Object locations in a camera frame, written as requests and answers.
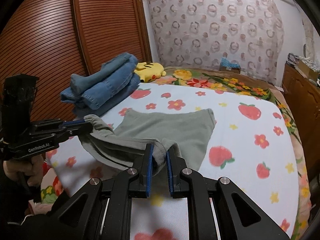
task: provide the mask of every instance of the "wooden cabinet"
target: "wooden cabinet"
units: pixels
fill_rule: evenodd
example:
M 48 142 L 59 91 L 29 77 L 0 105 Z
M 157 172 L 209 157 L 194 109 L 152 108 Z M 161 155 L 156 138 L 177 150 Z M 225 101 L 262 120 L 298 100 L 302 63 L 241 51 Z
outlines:
M 282 88 L 298 128 L 308 177 L 312 179 L 320 172 L 320 89 L 289 65 L 284 69 Z

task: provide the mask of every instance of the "white wall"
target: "white wall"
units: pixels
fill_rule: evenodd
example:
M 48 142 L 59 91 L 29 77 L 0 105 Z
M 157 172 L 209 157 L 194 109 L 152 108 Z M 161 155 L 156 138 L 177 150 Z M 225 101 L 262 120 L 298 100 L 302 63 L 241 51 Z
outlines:
M 305 41 L 305 34 L 302 25 L 302 19 L 300 16 L 300 12 L 294 5 L 292 0 L 274 0 L 276 6 L 280 12 L 281 19 L 284 26 L 284 44 L 282 46 L 282 50 L 278 57 L 277 64 L 277 86 L 281 86 L 282 76 L 284 72 L 284 64 L 287 60 L 287 56 L 289 52 L 294 54 L 303 56 L 303 44 Z M 144 11 L 146 14 L 146 22 L 148 35 L 150 39 L 150 47 L 152 59 L 155 62 L 159 61 L 158 53 L 156 51 L 156 42 L 153 34 L 150 12 L 148 7 L 148 2 L 146 0 L 143 1 Z

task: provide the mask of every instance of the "bed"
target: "bed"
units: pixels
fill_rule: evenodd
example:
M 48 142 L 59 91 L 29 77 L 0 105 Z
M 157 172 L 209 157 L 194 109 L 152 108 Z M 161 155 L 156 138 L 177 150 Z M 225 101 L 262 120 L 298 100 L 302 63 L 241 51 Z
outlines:
M 256 174 L 253 175 L 243 172 L 243 167 L 248 164 L 242 163 L 241 168 L 241 165 L 237 166 L 237 162 L 235 162 L 232 169 L 230 168 L 232 164 L 227 164 L 226 167 L 219 167 L 218 169 L 214 167 L 215 172 L 212 173 L 212 165 L 210 165 L 208 157 L 207 161 L 204 161 L 201 165 L 199 171 L 204 176 L 213 179 L 221 176 L 229 176 L 287 232 L 291 239 L 299 238 L 308 226 L 307 221 L 311 208 L 310 193 L 299 134 L 282 94 L 275 89 L 274 86 L 263 81 L 253 80 L 232 72 L 197 69 L 188 70 L 183 68 L 166 68 L 166 72 L 167 75 L 165 77 L 157 79 L 153 84 L 140 84 L 142 90 L 152 91 L 151 97 L 147 95 L 138 98 L 138 100 L 129 97 L 107 112 L 106 115 L 102 117 L 103 120 L 115 128 L 122 121 L 125 111 L 128 108 L 133 108 L 141 112 L 160 111 L 172 113 L 166 107 L 167 104 L 170 105 L 170 101 L 174 102 L 171 104 L 178 104 L 176 107 L 177 109 L 180 108 L 182 112 L 212 108 L 217 121 L 213 134 L 215 132 L 222 133 L 225 135 L 224 138 L 228 140 L 220 138 L 220 143 L 218 143 L 215 141 L 217 140 L 217 136 L 212 136 L 213 141 L 210 146 L 219 147 L 219 145 L 224 145 L 229 148 L 243 143 L 241 135 L 237 135 L 241 130 L 240 127 L 248 126 L 245 128 L 245 131 L 242 131 L 242 133 L 247 132 L 248 134 L 254 133 L 252 129 L 256 129 L 255 127 L 261 127 L 263 131 L 257 135 L 266 135 L 264 138 L 258 138 L 264 141 L 264 145 L 259 145 L 258 142 L 258 144 L 254 145 L 254 149 L 263 149 L 264 153 L 266 152 L 265 150 L 269 152 L 270 156 L 268 157 L 268 161 L 266 161 L 266 163 L 268 163 L 266 164 L 264 161 L 261 162 L 266 169 L 270 169 L 270 177 L 268 179 L 275 176 L 273 177 L 272 183 L 270 183 L 269 180 L 269 182 L 265 183 L 265 187 L 260 189 L 265 191 L 265 195 L 268 196 L 265 200 L 262 201 L 255 192 L 257 192 L 256 185 L 262 181 L 268 181 L 267 179 L 259 180 L 259 183 L 257 181 L 256 183 L 244 182 L 249 181 L 248 178 L 251 177 L 255 177 L 255 180 L 257 179 Z M 216 98 L 217 100 L 208 100 L 206 98 Z M 244 123 L 242 123 L 242 125 L 238 124 L 238 122 L 241 122 L 243 115 L 239 115 L 236 104 L 244 101 L 247 106 L 255 105 L 258 109 L 264 109 L 263 112 L 269 113 L 267 119 L 264 119 L 266 115 L 262 113 L 260 120 L 255 121 L 261 121 L 260 126 L 244 125 Z M 246 118 L 244 118 L 244 120 L 246 122 L 252 121 Z M 270 125 L 268 131 L 264 130 L 268 125 Z M 280 138 L 280 136 L 282 138 L 279 140 L 279 144 L 277 144 L 277 149 L 273 151 L 271 150 L 271 139 L 269 140 L 270 146 L 268 145 L 268 147 L 263 148 L 266 146 L 266 138 L 268 139 L 268 137 L 271 136 L 275 137 L 275 139 Z M 285 156 L 282 160 L 278 159 L 276 155 L 279 149 L 282 149 L 281 152 L 283 152 L 283 156 Z M 93 157 L 82 148 L 77 138 L 72 138 L 60 144 L 58 150 L 48 152 L 47 162 L 49 166 L 55 169 L 61 181 L 61 186 L 64 186 L 70 195 L 74 194 L 91 177 L 107 179 L 115 176 L 117 172 L 108 167 L 103 167 L 94 160 Z M 242 173 L 246 174 L 247 177 L 239 179 L 238 175 Z M 177 212 L 171 212 L 170 215 L 168 214 L 168 211 L 174 210 L 177 210 Z M 147 202 L 146 200 L 138 199 L 133 203 L 132 217 L 139 219 L 132 220 L 131 239 L 157 239 L 157 237 L 161 236 L 167 237 L 167 239 L 188 239 L 186 200 L 177 201 L 168 199 L 166 196 L 155 192 Z

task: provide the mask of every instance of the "patterned curtain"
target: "patterned curtain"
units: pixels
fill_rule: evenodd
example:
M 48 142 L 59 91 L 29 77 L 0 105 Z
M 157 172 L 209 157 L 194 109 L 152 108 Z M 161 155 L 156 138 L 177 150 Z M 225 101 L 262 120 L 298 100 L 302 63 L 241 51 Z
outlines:
M 226 57 L 276 82 L 284 30 L 273 0 L 148 1 L 162 65 L 217 70 Z

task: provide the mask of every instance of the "yellow plush toy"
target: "yellow plush toy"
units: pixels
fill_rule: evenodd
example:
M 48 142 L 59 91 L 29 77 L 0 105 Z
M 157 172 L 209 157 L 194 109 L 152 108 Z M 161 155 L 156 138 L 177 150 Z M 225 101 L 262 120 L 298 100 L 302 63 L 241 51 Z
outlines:
M 151 62 L 138 63 L 134 72 L 140 76 L 141 82 L 145 83 L 164 77 L 167 74 L 161 64 Z

